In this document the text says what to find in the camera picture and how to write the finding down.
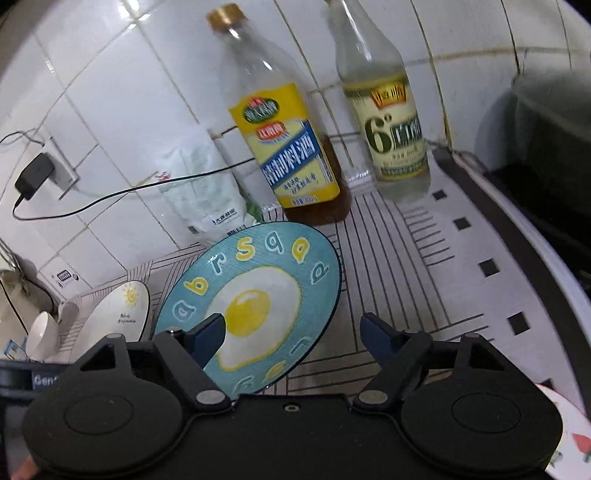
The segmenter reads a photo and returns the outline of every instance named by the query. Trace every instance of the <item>rice vinegar bottle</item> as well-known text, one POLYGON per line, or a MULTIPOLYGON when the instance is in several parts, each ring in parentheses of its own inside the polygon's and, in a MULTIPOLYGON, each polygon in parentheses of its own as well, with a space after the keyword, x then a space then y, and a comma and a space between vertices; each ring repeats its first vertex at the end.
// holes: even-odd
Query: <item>rice vinegar bottle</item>
POLYGON ((369 146, 378 189, 393 202, 414 202, 428 192, 431 175, 400 52, 358 0, 326 1, 337 71, 369 146))

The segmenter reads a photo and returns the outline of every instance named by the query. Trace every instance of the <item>clear liquid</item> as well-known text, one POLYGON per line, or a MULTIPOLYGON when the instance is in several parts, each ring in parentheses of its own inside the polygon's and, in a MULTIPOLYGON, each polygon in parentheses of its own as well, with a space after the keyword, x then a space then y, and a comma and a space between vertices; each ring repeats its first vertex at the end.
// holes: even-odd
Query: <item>clear liquid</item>
MULTIPOLYGON (((344 86, 377 86, 381 79, 406 77, 400 52, 371 21, 357 0, 332 0, 330 25, 335 37, 337 70, 344 86)), ((431 185, 428 167, 414 176, 399 180, 380 180, 379 177, 376 172, 379 191, 384 198, 396 203, 420 200, 431 185)))

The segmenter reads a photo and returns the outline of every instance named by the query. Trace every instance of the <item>wall outlet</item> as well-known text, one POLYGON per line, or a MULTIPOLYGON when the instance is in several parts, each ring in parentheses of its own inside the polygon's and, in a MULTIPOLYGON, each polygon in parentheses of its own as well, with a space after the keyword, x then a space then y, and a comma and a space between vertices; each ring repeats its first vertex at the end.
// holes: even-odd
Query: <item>wall outlet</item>
POLYGON ((39 135, 45 139, 45 147, 41 151, 49 154, 56 168, 49 176, 49 182, 45 184, 46 189, 53 198, 61 200, 74 184, 80 180, 80 177, 51 137, 49 130, 41 127, 39 135))

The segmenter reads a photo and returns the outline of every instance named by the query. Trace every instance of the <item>brown liquid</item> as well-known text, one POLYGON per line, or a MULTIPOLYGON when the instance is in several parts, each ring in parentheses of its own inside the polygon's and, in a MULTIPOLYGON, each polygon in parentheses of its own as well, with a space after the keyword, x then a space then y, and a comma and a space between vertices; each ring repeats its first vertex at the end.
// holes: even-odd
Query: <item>brown liquid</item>
POLYGON ((328 202, 286 208, 285 215, 290 222, 305 223, 310 226, 326 225, 327 223, 343 221, 351 210, 351 193, 343 180, 343 173, 335 149, 326 135, 321 137, 320 142, 326 153, 326 160, 328 160, 335 174, 340 193, 336 198, 328 202))

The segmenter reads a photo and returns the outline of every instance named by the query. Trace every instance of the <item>tile grout line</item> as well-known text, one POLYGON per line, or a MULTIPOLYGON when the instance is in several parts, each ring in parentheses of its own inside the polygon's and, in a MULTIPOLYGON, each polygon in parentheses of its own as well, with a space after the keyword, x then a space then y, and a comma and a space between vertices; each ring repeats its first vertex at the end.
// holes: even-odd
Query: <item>tile grout line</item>
POLYGON ((453 148, 452 130, 449 125, 449 118, 447 116, 445 101, 443 100, 443 92, 441 91, 441 82, 439 81, 439 76, 437 75, 437 68, 435 67, 435 60, 433 59, 433 52, 431 50, 431 46, 429 45, 429 41, 427 39, 427 33, 425 32, 425 28, 423 27, 423 23, 421 22, 421 18, 418 15, 417 7, 415 6, 413 0, 409 0, 409 1, 410 1, 412 8, 413 8, 414 15, 415 15, 415 17, 417 17, 418 26, 421 29, 421 33, 423 34, 423 40, 425 41, 425 46, 427 47, 427 54, 429 55, 429 64, 431 65, 431 70, 433 71, 433 75, 435 77, 435 83, 437 84, 437 92, 439 94, 439 100, 441 102, 441 113, 443 114, 443 129, 444 129, 445 137, 447 140, 447 145, 450 148, 453 148))
POLYGON ((140 25, 139 23, 137 23, 137 26, 138 26, 139 32, 141 33, 143 39, 145 40, 145 42, 148 44, 148 47, 152 51, 152 54, 154 54, 154 56, 156 57, 156 60, 158 60, 158 63, 160 64, 160 67, 164 71, 164 74, 166 75, 167 79, 173 85, 173 88, 177 92, 178 96, 181 97, 181 100, 185 104, 185 107, 187 107, 187 109, 189 110, 189 113, 191 114, 191 116, 193 117, 193 119, 197 122, 198 125, 200 125, 200 122, 199 122, 199 119, 197 118, 197 115, 195 114, 195 112, 193 112, 193 109, 189 105, 189 102, 187 101, 187 99, 185 98, 185 96, 183 95, 183 93, 181 92, 181 89, 179 88, 179 86, 177 85, 177 83, 174 81, 172 74, 168 70, 168 67, 164 63, 164 60, 162 59, 162 57, 156 51, 156 48, 154 47, 152 41, 148 38, 148 35, 144 31, 143 26, 140 25))
MULTIPOLYGON (((281 18, 283 19, 283 23, 287 27, 287 30, 289 30, 289 33, 291 35, 291 38, 295 42, 295 46, 297 47, 298 51, 300 52, 300 55, 304 59, 304 63, 306 64, 306 67, 308 68, 308 71, 310 72, 310 76, 312 77, 312 80, 314 81, 314 84, 316 85, 316 89, 317 89, 318 93, 320 94, 320 97, 322 98, 322 101, 324 102, 324 105, 326 107, 326 110, 328 111, 328 113, 330 115, 330 119, 333 121, 333 124, 335 125, 335 130, 340 135, 340 129, 339 129, 338 123, 336 122, 336 117, 335 117, 335 115, 334 115, 334 113, 332 111, 332 108, 330 107, 330 105, 328 103, 328 100, 326 100, 326 97, 324 96, 324 93, 322 91, 320 91, 320 88, 319 88, 319 85, 318 85, 318 81, 316 80, 316 76, 314 75, 314 72, 312 71, 312 67, 310 66, 310 62, 308 62, 308 59, 306 58, 306 55, 304 54, 304 50, 301 48, 301 45, 300 45, 300 43, 298 42, 298 40, 296 38, 296 34, 291 29, 291 26, 289 25, 289 22, 287 21, 287 17, 285 16, 285 13, 283 13, 283 10, 279 6, 279 3, 277 3, 277 0, 273 0, 273 3, 275 4, 275 7, 279 11, 279 14, 281 15, 281 18)), ((345 141, 342 140, 342 139, 341 139, 341 144, 343 145, 343 149, 345 151, 345 155, 347 155, 347 160, 349 161, 349 166, 352 169, 355 169, 355 165, 353 165, 353 160, 351 159, 351 155, 349 154, 349 149, 347 148, 347 145, 345 144, 345 141)))
MULTIPOLYGON (((109 155, 109 153, 102 147, 102 145, 99 142, 99 139, 97 138, 97 136, 95 135, 95 133, 92 131, 92 129, 90 128, 90 126, 88 125, 88 123, 86 122, 86 120, 84 119, 84 117, 82 117, 82 114, 80 113, 80 111, 78 110, 78 108, 76 107, 76 105, 74 104, 74 102, 70 99, 70 96, 67 94, 67 92, 64 92, 64 95, 65 95, 66 99, 68 100, 68 102, 69 102, 70 106, 72 107, 72 109, 75 111, 75 113, 78 115, 79 119, 82 121, 82 124, 90 132, 92 138, 95 139, 95 142, 97 143, 97 145, 96 145, 95 148, 100 147, 100 149, 103 151, 103 153, 105 154, 105 156, 107 157, 107 159, 109 160, 109 162, 111 162, 111 165, 113 165, 113 167, 115 168, 115 170, 117 170, 117 172, 119 173, 119 175, 121 175, 121 177, 125 180, 125 182, 129 186, 129 188, 133 188, 134 185, 132 185, 131 182, 129 181, 129 179, 125 175, 123 175, 123 172, 121 172, 121 170, 119 169, 119 167, 115 164, 115 162, 113 161, 113 159, 111 158, 111 156, 109 155)), ((126 193, 126 194, 122 195, 120 198, 118 198, 116 201, 114 201, 111 205, 109 205, 105 210, 103 210, 100 214, 98 214, 95 218, 93 218, 90 222, 88 222, 88 224, 86 222, 84 222, 84 224, 87 225, 87 226, 90 226, 90 224, 92 222, 94 222, 98 217, 100 217, 103 213, 105 213, 111 207, 115 206, 115 204, 117 204, 117 202, 119 202, 122 198, 127 197, 127 195, 129 195, 129 193, 126 193)), ((146 205, 146 203, 144 202, 143 198, 140 195, 137 195, 137 197, 142 202, 142 204, 148 209, 150 215, 152 215, 152 217, 154 218, 154 220, 156 220, 156 222, 158 223, 158 225, 160 226, 160 228, 164 231, 164 233, 170 238, 170 241, 175 245, 175 247, 177 247, 177 249, 180 249, 180 245, 168 233, 168 231, 166 230, 166 228, 163 227, 162 223, 160 223, 160 221, 156 218, 156 216, 154 215, 154 213, 152 212, 152 210, 146 205)), ((110 252, 110 250, 108 248, 105 247, 105 249, 109 252, 109 254, 111 256, 115 257, 110 252)))
POLYGON ((569 43, 569 34, 566 31, 566 23, 564 22, 564 15, 562 14, 562 9, 560 8, 560 3, 556 0, 556 7, 558 8, 558 13, 560 14, 560 21, 562 22, 562 29, 564 30, 564 39, 566 41, 566 49, 569 51, 569 63, 570 63, 570 70, 573 70, 573 58, 570 53, 570 43, 569 43))
POLYGON ((81 165, 84 163, 84 161, 85 161, 85 160, 86 160, 86 159, 87 159, 87 158, 90 156, 90 154, 91 154, 92 152, 94 152, 94 150, 96 150, 98 147, 100 147, 100 145, 99 145, 98 143, 97 143, 97 144, 95 144, 95 146, 94 146, 94 147, 92 147, 92 148, 90 149, 90 151, 89 151, 89 152, 88 152, 86 155, 84 155, 84 158, 78 162, 78 165, 76 165, 75 167, 72 167, 72 168, 73 168, 74 170, 76 170, 78 167, 80 167, 80 166, 81 166, 81 165))
MULTIPOLYGON (((527 53, 548 53, 548 54, 564 54, 564 55, 569 54, 569 50, 567 48, 562 48, 562 47, 526 46, 526 47, 516 47, 516 50, 517 50, 517 53, 527 52, 527 53)), ((570 53, 573 55, 589 56, 591 51, 577 49, 577 50, 570 50, 570 53)), ((513 50, 513 48, 509 48, 509 47, 490 48, 487 50, 467 50, 467 51, 461 51, 461 52, 457 52, 457 53, 446 53, 446 54, 441 54, 441 55, 435 55, 435 56, 433 56, 433 61, 435 62, 435 64, 437 64, 437 63, 441 63, 444 61, 453 61, 453 60, 458 60, 458 59, 466 59, 466 58, 470 58, 470 57, 489 57, 489 56, 494 57, 494 56, 498 56, 498 55, 512 55, 512 54, 514 54, 514 50, 513 50)), ((414 60, 414 61, 405 62, 404 65, 407 67, 412 67, 412 66, 416 66, 416 65, 424 65, 429 62, 430 62, 429 59, 414 60)), ((340 82, 330 83, 322 88, 319 88, 318 90, 312 90, 310 93, 325 92, 326 90, 330 90, 332 88, 341 87, 341 85, 342 84, 340 82)))
POLYGON ((501 5, 503 7, 503 12, 505 12, 507 26, 509 27, 509 34, 511 35, 511 43, 513 44, 513 53, 515 54, 515 66, 517 67, 517 75, 521 75, 521 66, 519 65, 519 56, 517 55, 517 45, 515 43, 515 35, 513 33, 513 28, 511 27, 511 21, 509 20, 509 14, 508 14, 507 8, 505 6, 505 0, 501 0, 501 5))
MULTIPOLYGON (((37 44, 37 46, 39 47, 39 49, 41 50, 41 53, 43 54, 44 58, 43 60, 45 61, 45 63, 47 64, 49 62, 49 64, 51 65, 51 68, 49 67, 49 64, 47 65, 48 69, 50 70, 51 74, 53 76, 55 76, 55 78, 57 79, 57 83, 60 85, 61 87, 61 94, 59 94, 59 96, 57 97, 56 101, 53 102, 51 104, 51 106, 48 108, 47 113, 44 115, 44 117, 41 119, 41 121, 39 122, 39 124, 36 127, 33 127, 35 129, 35 131, 32 134, 32 137, 35 137, 36 135, 39 135, 39 130, 41 129, 41 127, 45 124, 45 121, 47 120, 47 117, 49 116, 49 113, 51 112, 51 110, 55 107, 55 105, 57 104, 57 102, 59 102, 59 100, 66 94, 66 89, 64 88, 63 83, 61 82, 61 79, 58 77, 55 69, 53 68, 53 64, 51 63, 51 59, 49 58, 49 55, 47 54, 45 48, 43 47, 43 45, 41 44, 41 41, 39 40, 39 37, 37 36, 37 33, 34 31, 33 35, 32 35, 33 39, 35 40, 35 43, 37 44)), ((4 198, 4 194, 6 193, 6 189, 8 188, 8 184, 10 183, 10 180, 12 179, 19 163, 21 162, 21 160, 23 159, 23 157, 25 156, 25 153, 27 153, 27 150, 29 149, 29 147, 31 146, 31 141, 28 141, 25 145, 25 149, 22 152, 22 154, 18 157, 18 160, 16 162, 16 164, 14 165, 14 168, 12 169, 12 171, 10 172, 10 175, 8 176, 8 180, 6 182, 6 184, 4 185, 4 188, 2 189, 2 193, 0 193, 0 202, 2 201, 2 199, 4 198)))
MULTIPOLYGON (((70 80, 70 81, 68 82, 68 84, 67 84, 67 85, 65 85, 65 87, 64 87, 64 92, 66 92, 66 91, 68 90, 68 88, 70 88, 70 87, 72 86, 72 84, 73 84, 73 83, 74 83, 74 82, 75 82, 75 81, 78 79, 78 77, 79 77, 80 75, 82 75, 82 74, 85 72, 85 70, 86 70, 86 69, 87 69, 87 68, 90 66, 90 64, 91 64, 93 61, 95 61, 95 60, 96 60, 96 58, 97 58, 97 57, 98 57, 98 56, 99 56, 101 53, 103 53, 103 52, 104 52, 104 51, 105 51, 107 48, 109 48, 109 47, 110 47, 110 46, 111 46, 111 45, 112 45, 112 44, 115 42, 115 40, 117 40, 117 39, 118 39, 118 38, 119 38, 121 35, 123 35, 125 32, 127 32, 127 29, 129 28, 129 25, 126 25, 126 26, 125 26, 125 28, 124 28, 123 30, 120 30, 120 31, 118 31, 118 32, 117 32, 117 33, 116 33, 116 34, 115 34, 115 35, 114 35, 114 36, 113 36, 113 37, 112 37, 110 40, 108 40, 108 41, 106 42, 106 44, 105 44, 103 47, 101 47, 101 48, 100 48, 100 50, 99 50, 98 52, 96 52, 96 53, 95 53, 95 55, 94 55, 94 56, 93 56, 93 57, 92 57, 92 58, 91 58, 91 59, 88 61, 88 63, 86 63, 86 64, 85 64, 85 65, 82 67, 82 69, 81 69, 81 70, 80 70, 78 73, 76 73, 76 75, 74 75, 74 78, 72 78, 72 80, 70 80)), ((60 78, 60 76, 59 76, 57 73, 55 73, 55 75, 56 75, 56 77, 58 78, 58 80, 59 80, 59 81, 60 81, 60 83, 61 83, 61 78, 60 78)))
POLYGON ((61 247, 59 250, 57 250, 57 251, 55 252, 55 254, 53 254, 49 260, 47 260, 47 261, 46 261, 46 262, 45 262, 45 263, 44 263, 42 266, 40 266, 40 267, 39 267, 39 272, 41 272, 41 270, 43 270, 43 269, 44 269, 46 266, 48 266, 48 265, 49 265, 49 263, 51 263, 51 262, 52 262, 52 261, 54 261, 54 260, 55 260, 57 257, 59 257, 59 256, 60 256, 60 252, 62 252, 62 251, 65 249, 65 247, 67 247, 68 245, 70 245, 70 244, 71 244, 71 243, 72 243, 74 240, 76 240, 76 239, 77 239, 77 238, 78 238, 80 235, 82 235, 82 234, 83 234, 83 233, 84 233, 86 230, 88 230, 88 229, 89 229, 89 228, 88 228, 88 225, 86 225, 86 224, 84 223, 84 228, 83 228, 82 230, 80 230, 80 231, 79 231, 77 234, 75 234, 75 235, 74 235, 72 238, 70 238, 70 239, 69 239, 69 240, 66 242, 66 244, 65 244, 63 247, 61 247))
POLYGON ((116 261, 116 262, 117 262, 119 265, 121 265, 121 268, 123 268, 123 270, 125 270, 125 271, 127 272, 127 269, 126 269, 126 268, 123 266, 123 263, 121 263, 119 260, 117 260, 117 258, 116 258, 116 257, 115 257, 115 256, 114 256, 114 255, 113 255, 111 252, 110 252, 110 250, 109 250, 107 247, 105 247, 105 245, 103 244, 103 242, 101 242, 101 241, 99 240, 99 238, 98 238, 98 237, 95 235, 95 233, 94 233, 94 232, 93 232, 93 231, 92 231, 90 228, 88 228, 88 231, 90 232, 90 234, 91 234, 93 237, 95 237, 95 238, 96 238, 96 241, 97 241, 98 243, 100 243, 100 244, 101 244, 101 246, 102 246, 102 247, 105 249, 105 251, 106 251, 106 252, 107 252, 107 253, 108 253, 108 254, 109 254, 111 257, 113 257, 113 259, 114 259, 114 260, 115 260, 115 261, 116 261))

